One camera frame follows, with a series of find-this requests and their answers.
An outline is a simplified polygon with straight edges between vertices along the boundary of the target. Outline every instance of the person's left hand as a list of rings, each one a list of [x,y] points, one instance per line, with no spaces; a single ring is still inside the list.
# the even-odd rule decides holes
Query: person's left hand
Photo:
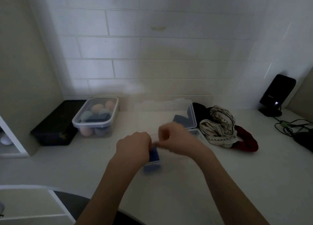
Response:
[[[149,162],[149,150],[152,149],[151,137],[147,132],[135,132],[119,140],[114,158],[139,168]]]

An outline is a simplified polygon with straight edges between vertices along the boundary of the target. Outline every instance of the person's right hand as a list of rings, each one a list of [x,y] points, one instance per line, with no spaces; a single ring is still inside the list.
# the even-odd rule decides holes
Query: person's right hand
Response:
[[[193,158],[203,148],[207,148],[179,123],[168,123],[159,127],[157,147]]]

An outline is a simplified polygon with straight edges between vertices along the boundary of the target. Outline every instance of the hand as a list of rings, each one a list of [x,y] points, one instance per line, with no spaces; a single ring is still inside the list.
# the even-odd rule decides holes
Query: hand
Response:
[[[183,125],[179,123],[168,123],[159,127],[159,142],[157,147],[164,148],[176,154],[188,156],[193,159],[199,151],[207,148],[196,139]]]
[[[128,166],[142,167],[149,162],[149,150],[152,149],[151,137],[146,132],[135,132],[119,140],[113,159],[125,162]]]

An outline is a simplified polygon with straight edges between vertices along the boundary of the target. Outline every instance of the forearm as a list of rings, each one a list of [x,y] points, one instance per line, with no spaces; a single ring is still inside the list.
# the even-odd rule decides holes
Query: forearm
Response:
[[[194,156],[194,160],[205,176],[225,225],[268,224],[209,148],[202,148]]]
[[[90,202],[75,224],[111,225],[120,201],[139,168],[113,157]]]

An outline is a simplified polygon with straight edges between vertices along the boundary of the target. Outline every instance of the red fabric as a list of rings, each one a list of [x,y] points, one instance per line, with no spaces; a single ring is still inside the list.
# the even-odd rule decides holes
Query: red fabric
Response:
[[[237,131],[237,136],[241,137],[243,142],[235,142],[231,148],[246,152],[256,152],[259,149],[258,142],[249,132],[238,125],[235,125],[235,130]]]

